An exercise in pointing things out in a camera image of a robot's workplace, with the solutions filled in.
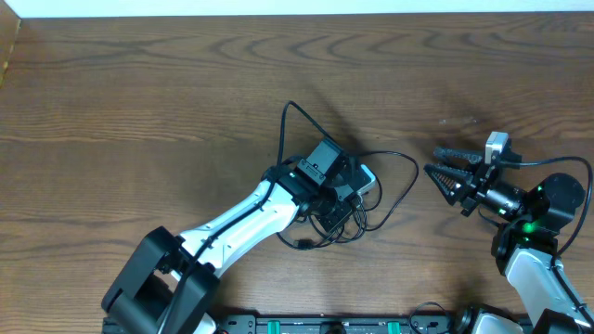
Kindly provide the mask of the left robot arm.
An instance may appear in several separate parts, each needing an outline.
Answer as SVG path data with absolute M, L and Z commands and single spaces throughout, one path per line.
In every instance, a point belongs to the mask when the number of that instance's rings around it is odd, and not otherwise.
M 127 333 L 213 333 L 208 310 L 233 263 L 300 217 L 314 216 L 334 233 L 376 182 L 357 157 L 324 138 L 307 157 L 280 158 L 246 199 L 210 222 L 179 235 L 163 226 L 149 232 L 101 307 Z

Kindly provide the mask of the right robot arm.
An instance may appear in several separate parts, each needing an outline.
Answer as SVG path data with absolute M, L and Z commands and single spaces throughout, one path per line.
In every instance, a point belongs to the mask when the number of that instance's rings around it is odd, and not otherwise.
M 590 333 L 593 313 L 569 282 L 557 236 L 578 208 L 587 209 L 592 187 L 553 173 L 531 190 L 506 183 L 505 169 L 525 163 L 509 145 L 484 152 L 436 148 L 424 172 L 450 205 L 469 216 L 485 207 L 500 217 L 491 254 L 499 273 L 523 302 L 535 333 Z

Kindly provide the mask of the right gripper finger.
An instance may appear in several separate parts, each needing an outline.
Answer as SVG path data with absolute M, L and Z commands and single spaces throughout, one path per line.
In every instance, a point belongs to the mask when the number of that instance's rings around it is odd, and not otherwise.
M 454 159 L 466 161 L 469 164 L 480 164 L 484 160 L 484 154 L 480 151 L 436 147 L 433 155 L 442 164 L 455 166 Z
M 423 170 L 451 206 L 462 202 L 474 189 L 474 174 L 469 171 L 443 164 L 426 164 Z

